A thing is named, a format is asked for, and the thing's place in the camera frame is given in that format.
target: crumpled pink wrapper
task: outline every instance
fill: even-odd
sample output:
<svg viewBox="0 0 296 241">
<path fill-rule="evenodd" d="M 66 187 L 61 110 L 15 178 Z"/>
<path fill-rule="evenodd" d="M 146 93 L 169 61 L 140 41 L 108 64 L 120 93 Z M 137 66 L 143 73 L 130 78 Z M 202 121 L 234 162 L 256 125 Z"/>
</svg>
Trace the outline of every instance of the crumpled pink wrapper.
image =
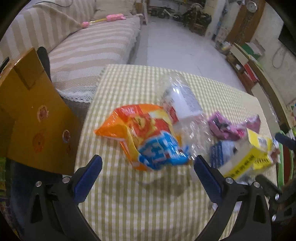
<svg viewBox="0 0 296 241">
<path fill-rule="evenodd" d="M 219 111 L 208 120 L 212 134 L 220 140 L 238 141 L 247 134 L 247 128 L 259 133 L 261 120 L 259 115 L 250 117 L 238 125 L 233 125 Z"/>
</svg>

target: round clock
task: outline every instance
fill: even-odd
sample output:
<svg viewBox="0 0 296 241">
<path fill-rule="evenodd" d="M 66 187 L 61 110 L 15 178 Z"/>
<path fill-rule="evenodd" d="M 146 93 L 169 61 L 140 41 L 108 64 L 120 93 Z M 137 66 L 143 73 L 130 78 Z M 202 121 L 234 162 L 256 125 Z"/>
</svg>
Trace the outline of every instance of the round clock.
<svg viewBox="0 0 296 241">
<path fill-rule="evenodd" d="M 256 3 L 250 1 L 247 3 L 247 9 L 251 13 L 255 13 L 258 10 L 258 6 Z"/>
</svg>

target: plastic bottle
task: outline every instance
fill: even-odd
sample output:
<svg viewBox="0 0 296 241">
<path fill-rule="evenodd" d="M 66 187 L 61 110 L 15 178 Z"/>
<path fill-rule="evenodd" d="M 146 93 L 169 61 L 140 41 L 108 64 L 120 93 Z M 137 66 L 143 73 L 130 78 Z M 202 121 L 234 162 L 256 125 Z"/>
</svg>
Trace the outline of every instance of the plastic bottle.
<svg viewBox="0 0 296 241">
<path fill-rule="evenodd" d="M 158 99 L 173 123 L 183 151 L 193 159 L 203 155 L 207 160 L 212 135 L 203 109 L 185 78 L 176 72 L 162 76 Z"/>
</svg>

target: green and white gingham tablecloth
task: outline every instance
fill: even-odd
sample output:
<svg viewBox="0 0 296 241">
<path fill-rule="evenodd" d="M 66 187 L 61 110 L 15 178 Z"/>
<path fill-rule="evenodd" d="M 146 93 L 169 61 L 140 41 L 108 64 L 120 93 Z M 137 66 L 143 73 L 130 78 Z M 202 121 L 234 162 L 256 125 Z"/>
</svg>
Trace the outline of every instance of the green and white gingham tablecloth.
<svg viewBox="0 0 296 241">
<path fill-rule="evenodd" d="M 194 240 L 214 211 L 200 183 L 193 183 L 189 167 L 139 172 L 125 160 L 118 142 L 94 134 L 111 112 L 122 105 L 157 103 L 159 78 L 167 69 L 107 65 L 90 105 L 80 138 L 75 170 L 98 154 L 103 169 L 84 203 L 84 217 L 102 241 Z M 204 112 L 219 110 L 233 123 L 260 115 L 260 133 L 270 137 L 258 100 L 228 85 L 182 73 Z M 275 168 L 266 176 L 276 183 Z M 221 236 L 229 235 L 234 213 Z"/>
</svg>

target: bottle label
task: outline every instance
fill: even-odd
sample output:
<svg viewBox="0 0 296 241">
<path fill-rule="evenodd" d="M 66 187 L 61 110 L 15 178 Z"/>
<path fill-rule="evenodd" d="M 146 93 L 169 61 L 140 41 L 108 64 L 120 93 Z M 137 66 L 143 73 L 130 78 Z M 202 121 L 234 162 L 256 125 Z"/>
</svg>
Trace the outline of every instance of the bottle label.
<svg viewBox="0 0 296 241">
<path fill-rule="evenodd" d="M 161 105 L 170 116 L 173 124 L 203 112 L 190 87 L 170 86 L 161 98 Z"/>
</svg>

